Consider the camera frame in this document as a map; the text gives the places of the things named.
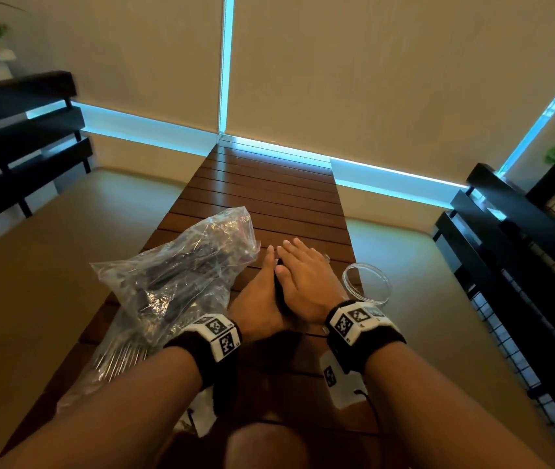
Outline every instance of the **black cable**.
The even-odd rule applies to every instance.
[[[375,409],[375,405],[370,397],[364,393],[362,390],[354,390],[354,394],[356,395],[363,395],[366,398],[366,401],[370,405],[370,409],[373,410],[373,415],[375,416],[375,423],[377,424],[377,431],[379,431],[379,439],[382,441],[382,469],[386,469],[386,447],[384,441],[384,434],[382,431],[382,424],[379,421],[379,415],[377,414],[377,409]]]

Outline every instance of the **beige floor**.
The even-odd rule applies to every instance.
[[[182,188],[99,169],[0,238],[0,450]]]
[[[407,343],[555,468],[555,443],[429,236],[347,219],[355,257],[393,286],[384,308]]]

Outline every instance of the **clear plastic bag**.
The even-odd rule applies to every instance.
[[[130,260],[92,264],[122,307],[57,410],[145,360],[202,315],[225,313],[235,278],[259,251],[249,213],[236,207]]]

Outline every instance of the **roller blind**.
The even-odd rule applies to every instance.
[[[17,73],[73,73],[79,101],[217,131],[223,0],[2,0]]]
[[[555,0],[236,0],[227,132],[438,179],[555,95]]]

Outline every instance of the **wristband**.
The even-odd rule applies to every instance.
[[[391,342],[406,343],[397,326],[372,303],[344,301],[329,312],[325,324],[327,345],[345,374],[363,373],[370,355]]]
[[[202,390],[235,373],[241,331],[224,315],[204,315],[186,326],[164,347],[181,347],[195,359]]]

